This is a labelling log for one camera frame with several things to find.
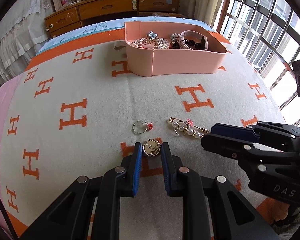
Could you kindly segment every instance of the window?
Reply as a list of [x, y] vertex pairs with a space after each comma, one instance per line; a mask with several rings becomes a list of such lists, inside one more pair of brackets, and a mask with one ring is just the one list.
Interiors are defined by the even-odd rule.
[[289, 4], [230, 0], [221, 34], [264, 78], [286, 123], [300, 126], [300, 98], [292, 71], [292, 62], [300, 59], [300, 19]]

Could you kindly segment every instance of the gold brooch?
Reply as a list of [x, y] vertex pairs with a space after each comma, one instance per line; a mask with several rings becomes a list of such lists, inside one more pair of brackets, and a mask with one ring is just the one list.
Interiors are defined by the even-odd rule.
[[150, 156], [156, 156], [160, 152], [160, 143], [155, 139], [146, 140], [143, 144], [143, 152]]
[[202, 138], [206, 134], [210, 133], [208, 129], [195, 126], [190, 119], [182, 121], [180, 119], [170, 117], [169, 122], [172, 124], [172, 127], [177, 135], [183, 136], [187, 134], [193, 136], [194, 138]]

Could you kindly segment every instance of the pink jewelry tray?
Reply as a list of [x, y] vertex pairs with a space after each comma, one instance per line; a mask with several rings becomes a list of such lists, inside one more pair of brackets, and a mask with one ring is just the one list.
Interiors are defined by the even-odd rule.
[[[152, 77], [167, 74], [215, 73], [226, 55], [223, 46], [204, 28], [185, 23], [171, 22], [125, 22], [125, 41], [129, 70], [139, 76]], [[145, 38], [153, 31], [159, 38], [170, 42], [172, 33], [195, 31], [208, 39], [209, 50], [192, 49], [143, 49], [131, 42]]]

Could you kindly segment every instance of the watch band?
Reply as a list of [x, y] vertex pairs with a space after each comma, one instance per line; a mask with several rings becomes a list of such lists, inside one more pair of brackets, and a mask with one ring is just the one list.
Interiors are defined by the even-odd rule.
[[181, 49], [192, 49], [185, 44], [185, 38], [184, 38], [185, 36], [192, 36], [194, 38], [197, 38], [198, 40], [200, 40], [200, 44], [204, 48], [203, 50], [208, 50], [207, 37], [194, 31], [184, 31], [181, 34], [177, 34], [177, 42], [179, 43]]

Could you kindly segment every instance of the red gem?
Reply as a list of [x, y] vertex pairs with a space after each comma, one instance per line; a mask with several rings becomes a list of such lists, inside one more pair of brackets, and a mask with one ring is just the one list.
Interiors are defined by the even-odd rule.
[[153, 128], [152, 123], [148, 123], [148, 124], [147, 124], [147, 130], [152, 130], [152, 128]]
[[188, 122], [188, 124], [189, 124], [190, 126], [193, 126], [193, 122], [192, 122], [189, 118], [188, 118], [186, 121]]

